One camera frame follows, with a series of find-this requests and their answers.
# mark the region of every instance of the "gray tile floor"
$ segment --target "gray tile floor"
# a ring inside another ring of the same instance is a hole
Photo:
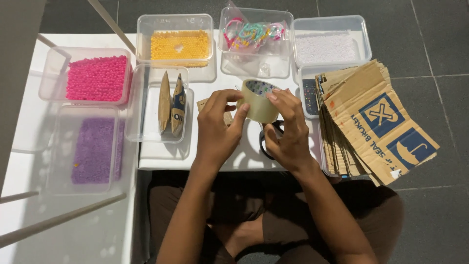
[[[143,14],[208,13],[218,28],[225,0],[102,0],[124,32]],[[362,15],[373,58],[390,70],[410,116],[435,140],[438,156],[390,185],[406,206],[390,263],[467,263],[469,248],[469,12],[466,0],[236,0],[295,18]],[[41,33],[111,33],[86,0],[49,0]],[[275,263],[249,254],[239,263]]]

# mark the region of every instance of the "person's left hand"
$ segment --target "person's left hand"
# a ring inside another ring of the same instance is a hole
[[[237,110],[230,127],[223,121],[223,114],[236,109],[235,105],[227,105],[227,102],[236,102],[241,98],[243,94],[233,89],[212,93],[197,117],[199,136],[194,163],[202,163],[218,171],[234,152],[241,140],[250,106],[245,103]]]

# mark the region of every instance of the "yellow beads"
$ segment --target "yellow beads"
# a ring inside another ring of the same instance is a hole
[[[208,57],[208,41],[208,34],[203,30],[155,32],[151,36],[151,59],[205,59]],[[200,67],[207,63],[191,62],[177,65]]]

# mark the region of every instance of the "clear tape roll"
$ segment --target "clear tape roll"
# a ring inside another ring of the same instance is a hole
[[[247,118],[262,124],[275,122],[279,116],[279,110],[265,97],[267,93],[272,93],[274,88],[278,87],[264,81],[244,80],[241,88],[244,98],[238,100],[236,108],[238,109],[242,104],[248,103],[250,109]]]

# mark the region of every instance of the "pink beads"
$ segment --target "pink beads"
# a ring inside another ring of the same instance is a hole
[[[99,57],[70,62],[69,100],[118,101],[122,97],[127,57]]]

